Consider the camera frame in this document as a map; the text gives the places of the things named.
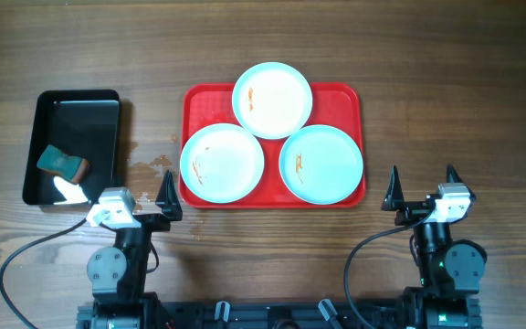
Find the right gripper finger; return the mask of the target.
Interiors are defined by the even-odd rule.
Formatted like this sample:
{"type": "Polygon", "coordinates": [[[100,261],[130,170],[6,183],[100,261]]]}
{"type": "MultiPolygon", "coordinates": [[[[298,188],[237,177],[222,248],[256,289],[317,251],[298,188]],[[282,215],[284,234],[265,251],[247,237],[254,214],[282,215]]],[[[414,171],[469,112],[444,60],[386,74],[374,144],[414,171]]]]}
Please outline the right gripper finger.
{"type": "Polygon", "coordinates": [[[476,200],[476,195],[474,192],[463,182],[463,180],[458,175],[458,172],[456,171],[455,167],[452,164],[447,165],[447,182],[448,183],[456,183],[456,184],[462,184],[466,187],[466,189],[469,192],[469,199],[471,201],[476,200]]]}
{"type": "Polygon", "coordinates": [[[385,193],[381,209],[383,211],[398,211],[405,207],[405,199],[399,179],[397,167],[394,165],[390,175],[390,182],[385,193]]]}

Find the green and orange sponge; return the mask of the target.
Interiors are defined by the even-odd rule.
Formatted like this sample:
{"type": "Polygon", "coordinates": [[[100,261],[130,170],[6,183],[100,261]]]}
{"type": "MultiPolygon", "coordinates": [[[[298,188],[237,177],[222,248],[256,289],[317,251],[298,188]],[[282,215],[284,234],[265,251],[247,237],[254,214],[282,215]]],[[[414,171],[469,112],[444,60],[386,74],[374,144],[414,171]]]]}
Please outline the green and orange sponge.
{"type": "Polygon", "coordinates": [[[37,168],[75,185],[89,171],[89,161],[76,155],[65,154],[49,144],[37,160],[37,168]]]}

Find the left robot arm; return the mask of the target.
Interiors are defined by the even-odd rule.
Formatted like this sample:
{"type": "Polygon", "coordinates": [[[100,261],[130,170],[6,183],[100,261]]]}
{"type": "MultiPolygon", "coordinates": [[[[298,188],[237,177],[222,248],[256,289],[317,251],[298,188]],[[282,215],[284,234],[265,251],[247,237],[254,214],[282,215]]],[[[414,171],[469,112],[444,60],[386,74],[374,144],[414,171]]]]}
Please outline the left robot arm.
{"type": "Polygon", "coordinates": [[[135,215],[136,202],[126,187],[105,189],[92,206],[87,221],[93,227],[115,232],[111,247],[98,249],[87,264],[93,303],[80,306],[78,329],[172,328],[173,317],[155,292],[145,290],[151,270],[148,259],[156,252],[154,232],[167,232],[180,221],[183,211],[175,192],[174,178],[166,172],[155,201],[158,213],[135,215]]]}

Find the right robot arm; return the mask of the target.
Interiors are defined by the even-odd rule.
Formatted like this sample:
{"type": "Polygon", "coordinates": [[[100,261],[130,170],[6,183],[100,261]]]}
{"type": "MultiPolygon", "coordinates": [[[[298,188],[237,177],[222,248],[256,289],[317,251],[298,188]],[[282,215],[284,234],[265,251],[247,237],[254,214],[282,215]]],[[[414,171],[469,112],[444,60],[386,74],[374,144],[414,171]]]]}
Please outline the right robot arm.
{"type": "Polygon", "coordinates": [[[406,201],[399,174],[392,169],[382,210],[413,231],[410,251],[419,270],[419,287],[407,287],[396,301],[398,328],[480,328],[480,281],[487,252],[468,239],[454,240],[450,227],[468,217],[477,197],[447,167],[447,181],[423,201],[406,201]]]}

